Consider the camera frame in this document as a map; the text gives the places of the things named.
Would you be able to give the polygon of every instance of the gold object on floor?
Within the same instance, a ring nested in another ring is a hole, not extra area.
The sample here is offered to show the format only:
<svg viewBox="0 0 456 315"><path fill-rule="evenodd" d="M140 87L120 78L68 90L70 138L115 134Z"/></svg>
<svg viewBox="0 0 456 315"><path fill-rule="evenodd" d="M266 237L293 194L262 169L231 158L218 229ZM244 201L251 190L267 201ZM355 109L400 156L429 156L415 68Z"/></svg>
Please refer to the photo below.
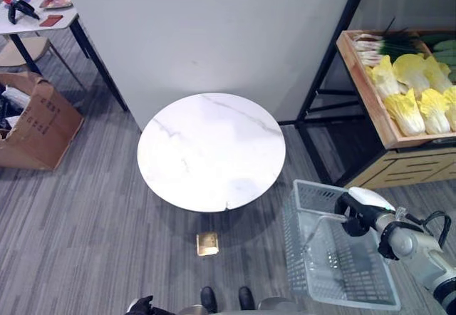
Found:
<svg viewBox="0 0 456 315"><path fill-rule="evenodd" d="M219 238L216 232L205 232L197 234L197 254L209 256L219 253Z"/></svg>

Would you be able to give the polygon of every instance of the black shoe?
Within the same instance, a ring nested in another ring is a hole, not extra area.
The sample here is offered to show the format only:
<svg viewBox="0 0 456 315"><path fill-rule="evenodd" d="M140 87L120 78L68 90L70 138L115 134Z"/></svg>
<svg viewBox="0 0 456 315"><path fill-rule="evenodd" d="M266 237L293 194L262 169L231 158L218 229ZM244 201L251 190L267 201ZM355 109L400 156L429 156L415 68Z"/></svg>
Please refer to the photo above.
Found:
<svg viewBox="0 0 456 315"><path fill-rule="evenodd" d="M239 304L241 305L241 310L255 310L254 297L246 286L239 289Z"/></svg>
<svg viewBox="0 0 456 315"><path fill-rule="evenodd" d="M201 305L206 308L209 314L217 313L217 301L215 300L214 290L210 286L201 289Z"/></svg>

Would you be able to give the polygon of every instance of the side table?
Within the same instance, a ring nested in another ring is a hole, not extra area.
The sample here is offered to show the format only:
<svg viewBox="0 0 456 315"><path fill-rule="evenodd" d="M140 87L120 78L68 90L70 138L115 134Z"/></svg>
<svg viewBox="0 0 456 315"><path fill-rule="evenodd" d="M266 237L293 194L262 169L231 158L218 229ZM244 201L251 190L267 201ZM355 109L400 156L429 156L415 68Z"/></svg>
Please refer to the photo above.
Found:
<svg viewBox="0 0 456 315"><path fill-rule="evenodd" d="M274 118L256 103L224 93L168 105L138 144L138 165L150 189L195 212L255 200L276 181L284 160L284 136Z"/></svg>

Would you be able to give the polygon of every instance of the brown cardboard box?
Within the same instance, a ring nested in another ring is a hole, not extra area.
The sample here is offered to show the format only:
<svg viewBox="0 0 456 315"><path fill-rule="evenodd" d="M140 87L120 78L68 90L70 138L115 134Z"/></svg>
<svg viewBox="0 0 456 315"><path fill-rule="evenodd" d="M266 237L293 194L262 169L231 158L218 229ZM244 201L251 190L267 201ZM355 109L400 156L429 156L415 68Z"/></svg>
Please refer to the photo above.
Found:
<svg viewBox="0 0 456 315"><path fill-rule="evenodd" d="M82 115L38 74L0 73L0 82L31 96L16 126L0 140L0 166L55 169L79 131Z"/></svg>

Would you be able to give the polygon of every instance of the plate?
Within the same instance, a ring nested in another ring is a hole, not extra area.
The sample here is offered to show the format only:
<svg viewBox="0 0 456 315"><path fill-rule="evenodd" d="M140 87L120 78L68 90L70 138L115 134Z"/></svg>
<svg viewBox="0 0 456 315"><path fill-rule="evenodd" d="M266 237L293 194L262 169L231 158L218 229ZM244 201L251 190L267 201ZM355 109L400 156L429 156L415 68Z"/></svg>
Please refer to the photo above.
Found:
<svg viewBox="0 0 456 315"><path fill-rule="evenodd" d="M66 7L71 7L73 5L73 2L71 0L43 0L43 2L40 4L40 8L42 9L63 9Z"/></svg>

